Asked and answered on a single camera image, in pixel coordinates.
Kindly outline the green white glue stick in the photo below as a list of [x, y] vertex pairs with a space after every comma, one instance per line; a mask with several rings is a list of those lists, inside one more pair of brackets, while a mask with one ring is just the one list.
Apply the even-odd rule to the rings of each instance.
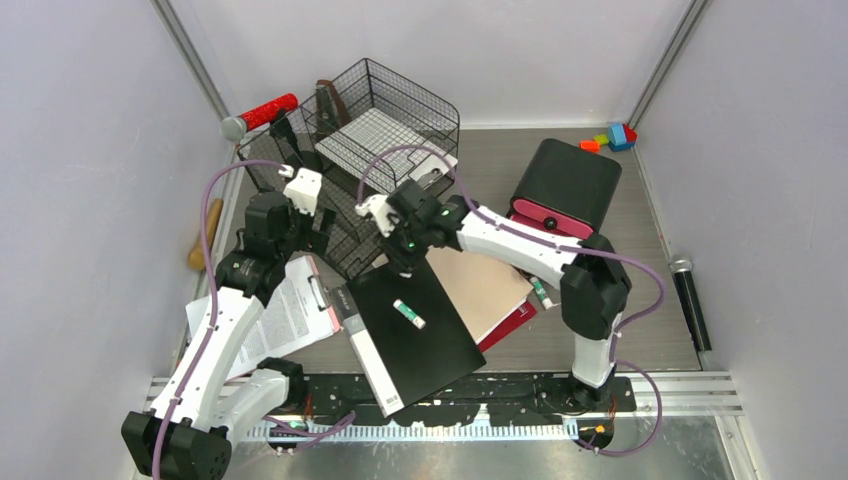
[[396, 299], [393, 307], [417, 329], [421, 330], [426, 326], [426, 321], [402, 300]]

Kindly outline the beige folder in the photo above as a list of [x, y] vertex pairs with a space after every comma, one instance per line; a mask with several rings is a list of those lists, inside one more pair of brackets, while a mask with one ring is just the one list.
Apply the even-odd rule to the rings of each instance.
[[427, 261], [476, 343], [531, 293], [513, 267], [493, 258], [432, 248]]

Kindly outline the pink drawer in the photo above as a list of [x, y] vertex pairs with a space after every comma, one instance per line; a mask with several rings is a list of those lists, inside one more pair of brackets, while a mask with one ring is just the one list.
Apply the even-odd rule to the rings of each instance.
[[589, 238], [594, 233], [594, 229], [591, 225], [579, 222], [568, 216], [553, 216], [537, 220], [511, 210], [508, 214], [508, 218], [519, 224], [545, 231], [547, 233], [575, 237], [581, 240]]

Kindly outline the green white correction pen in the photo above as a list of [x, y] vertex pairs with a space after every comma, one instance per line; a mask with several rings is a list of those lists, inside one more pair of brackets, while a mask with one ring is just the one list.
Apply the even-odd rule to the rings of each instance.
[[552, 301], [544, 283], [536, 276], [530, 276], [529, 282], [533, 286], [537, 299], [545, 310], [552, 309], [556, 304]]

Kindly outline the black pink drawer cabinet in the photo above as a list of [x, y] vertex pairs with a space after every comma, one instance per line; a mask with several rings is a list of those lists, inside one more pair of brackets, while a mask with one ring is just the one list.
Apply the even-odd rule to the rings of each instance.
[[622, 174], [613, 159], [548, 138], [543, 140], [510, 199], [511, 210], [542, 220], [568, 216], [597, 233]]

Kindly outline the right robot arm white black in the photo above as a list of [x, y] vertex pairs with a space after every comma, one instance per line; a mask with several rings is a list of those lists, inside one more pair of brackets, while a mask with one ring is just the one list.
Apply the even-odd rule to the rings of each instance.
[[356, 210], [376, 224], [389, 268], [401, 276], [411, 276], [430, 249], [450, 248], [494, 258], [554, 287], [575, 340], [572, 400], [589, 411], [609, 400], [614, 329], [631, 283], [605, 242], [584, 249], [576, 239], [545, 234], [458, 196], [441, 202], [428, 194], [407, 199], [376, 194]]

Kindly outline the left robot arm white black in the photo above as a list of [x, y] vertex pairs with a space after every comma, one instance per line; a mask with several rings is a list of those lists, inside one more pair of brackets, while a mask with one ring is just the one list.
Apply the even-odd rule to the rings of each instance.
[[245, 211], [241, 248], [219, 264], [182, 363], [121, 436], [138, 471], [154, 479], [220, 479], [234, 447], [266, 414], [298, 412], [307, 398], [291, 352], [339, 331], [313, 253], [333, 215], [313, 227], [318, 196], [266, 192]]

